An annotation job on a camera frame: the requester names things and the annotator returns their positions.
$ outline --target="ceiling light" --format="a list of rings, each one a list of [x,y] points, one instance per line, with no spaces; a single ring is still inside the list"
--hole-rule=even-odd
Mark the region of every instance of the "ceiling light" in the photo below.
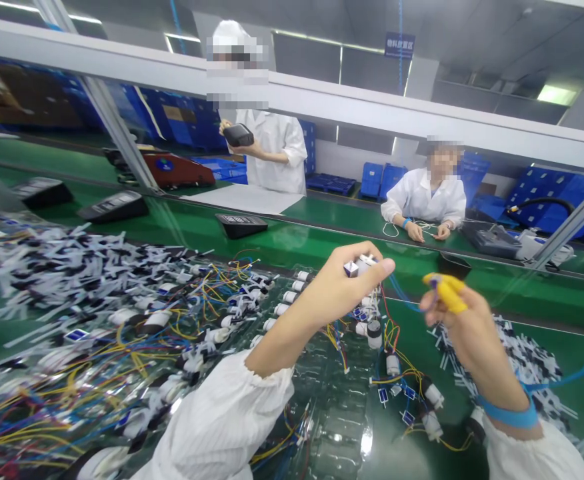
[[[573,90],[562,89],[558,87],[553,87],[552,85],[546,85],[541,90],[537,100],[546,101],[550,103],[556,103],[558,105],[565,105],[569,107],[572,105],[574,98],[577,93]]]
[[[3,2],[0,1],[0,6],[1,7],[10,7],[10,8],[16,8],[18,10],[25,10],[25,11],[31,11],[31,12],[39,12],[38,8],[34,8],[34,7],[28,7],[27,5],[16,5],[15,3],[8,3],[8,2]]]
[[[196,37],[186,37],[184,35],[175,35],[174,33],[165,33],[164,35],[166,37],[178,38],[181,40],[195,41],[195,42],[201,43],[201,40],[196,38]]]

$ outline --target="ceiling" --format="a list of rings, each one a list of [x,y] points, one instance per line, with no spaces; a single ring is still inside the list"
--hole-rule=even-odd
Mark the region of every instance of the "ceiling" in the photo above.
[[[193,11],[383,48],[398,0],[180,0]],[[584,9],[545,0],[404,0],[416,55],[509,81],[584,89]]]

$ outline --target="black electronic device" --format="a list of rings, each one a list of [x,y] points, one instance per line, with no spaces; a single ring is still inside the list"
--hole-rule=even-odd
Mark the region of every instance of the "black electronic device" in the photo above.
[[[82,208],[77,214],[92,223],[108,223],[142,217],[149,212],[141,194],[132,190],[123,190],[94,205]]]
[[[224,128],[223,136],[230,147],[249,147],[254,143],[254,134],[242,123]]]
[[[452,275],[459,280],[465,280],[472,266],[460,257],[455,257],[449,253],[439,252],[439,273]]]
[[[12,193],[29,209],[53,207],[74,200],[72,192],[61,180],[34,177],[12,187]]]
[[[216,217],[221,222],[225,234],[230,240],[240,239],[267,230],[267,223],[258,217],[225,213],[217,213]]]

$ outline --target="metal pole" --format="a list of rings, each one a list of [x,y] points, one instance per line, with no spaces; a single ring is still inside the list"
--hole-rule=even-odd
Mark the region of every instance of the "metal pole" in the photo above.
[[[41,12],[43,20],[51,28],[56,27],[62,31],[78,35],[74,22],[72,22],[61,0],[34,0],[34,3]],[[101,118],[112,141],[121,151],[125,162],[138,180],[140,188],[145,191],[160,193],[161,190],[156,180],[154,180],[154,176],[147,168],[145,160],[143,160],[143,156],[124,120],[119,115],[119,110],[105,82],[91,77],[79,77],[78,80],[99,114],[99,118]]]
[[[530,268],[542,270],[563,245],[584,226],[584,200],[532,258]]]

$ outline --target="sleeve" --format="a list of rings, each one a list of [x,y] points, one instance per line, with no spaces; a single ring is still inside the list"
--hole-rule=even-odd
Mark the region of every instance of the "sleeve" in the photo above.
[[[387,192],[387,200],[381,204],[381,215],[386,222],[392,223],[394,216],[398,213],[403,214],[403,209],[409,196],[409,172]]]
[[[290,166],[297,167],[307,158],[307,150],[305,149],[305,138],[301,124],[294,117],[290,117],[290,120],[285,129],[283,152],[287,155]]]
[[[294,393],[292,369],[261,378],[245,366],[249,352],[224,358],[183,399],[132,480],[227,480],[249,468]]]
[[[584,460],[552,424],[541,421],[543,438],[515,440],[497,430],[486,416],[490,478],[499,480],[584,480]]]
[[[450,220],[453,224],[453,228],[459,228],[465,218],[465,204],[466,199],[463,182],[459,181],[459,184],[454,190],[454,194],[450,198],[448,208],[445,210],[441,222]]]

